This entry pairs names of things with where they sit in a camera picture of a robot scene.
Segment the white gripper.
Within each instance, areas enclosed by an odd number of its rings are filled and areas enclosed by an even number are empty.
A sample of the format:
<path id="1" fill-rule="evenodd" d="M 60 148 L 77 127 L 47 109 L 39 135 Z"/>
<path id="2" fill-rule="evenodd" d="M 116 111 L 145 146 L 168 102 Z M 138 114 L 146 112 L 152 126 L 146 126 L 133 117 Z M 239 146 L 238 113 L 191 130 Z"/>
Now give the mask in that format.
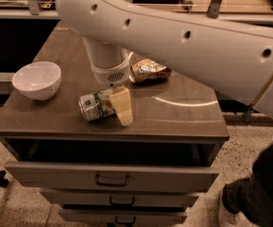
<path id="1" fill-rule="evenodd" d="M 130 75 L 129 59 L 125 58 L 121 63 L 110 68 L 100 68 L 92 65 L 96 81 L 105 87 L 121 85 Z M 110 94 L 110 102 L 122 126 L 128 126 L 133 121 L 129 89 L 117 86 Z"/>

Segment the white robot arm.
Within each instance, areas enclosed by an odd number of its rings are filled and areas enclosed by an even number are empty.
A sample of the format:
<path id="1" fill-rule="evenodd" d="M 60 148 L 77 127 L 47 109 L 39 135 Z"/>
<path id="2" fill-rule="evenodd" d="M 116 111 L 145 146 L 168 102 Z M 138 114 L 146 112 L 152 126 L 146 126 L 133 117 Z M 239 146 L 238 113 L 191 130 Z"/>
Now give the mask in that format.
<path id="1" fill-rule="evenodd" d="M 84 38 L 96 79 L 132 51 L 273 119 L 273 28 L 147 9 L 124 0 L 56 0 L 60 19 Z"/>

